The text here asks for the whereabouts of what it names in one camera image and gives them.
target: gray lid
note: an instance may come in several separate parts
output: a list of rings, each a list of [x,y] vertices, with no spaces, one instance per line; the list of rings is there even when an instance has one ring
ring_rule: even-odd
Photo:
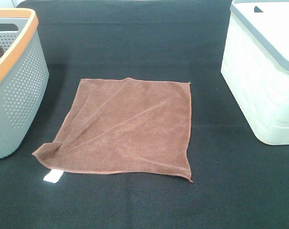
[[[233,0],[230,10],[289,72],[289,0]]]

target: towel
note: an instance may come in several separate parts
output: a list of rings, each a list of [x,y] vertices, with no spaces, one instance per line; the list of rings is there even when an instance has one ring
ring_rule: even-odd
[[[191,181],[190,83],[82,79],[51,143],[33,155],[71,173],[146,172]]]

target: black tablecloth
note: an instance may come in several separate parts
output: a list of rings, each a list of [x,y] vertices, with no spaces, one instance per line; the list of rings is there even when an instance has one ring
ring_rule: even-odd
[[[258,141],[221,73],[230,0],[29,0],[50,78],[19,149],[0,160],[0,229],[289,229],[289,146]],[[64,173],[51,142],[81,78],[191,82],[194,183],[144,173]]]

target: basket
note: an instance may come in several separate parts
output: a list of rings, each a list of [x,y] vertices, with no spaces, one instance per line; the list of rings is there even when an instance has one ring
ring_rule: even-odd
[[[0,9],[0,158],[13,153],[28,131],[43,98],[49,72],[31,9]]]
[[[289,144],[289,0],[234,0],[221,72],[255,136]]]

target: white tag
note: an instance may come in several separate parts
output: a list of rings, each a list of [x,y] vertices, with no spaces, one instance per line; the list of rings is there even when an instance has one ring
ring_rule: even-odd
[[[44,178],[43,180],[57,183],[64,172],[59,169],[52,169]]]

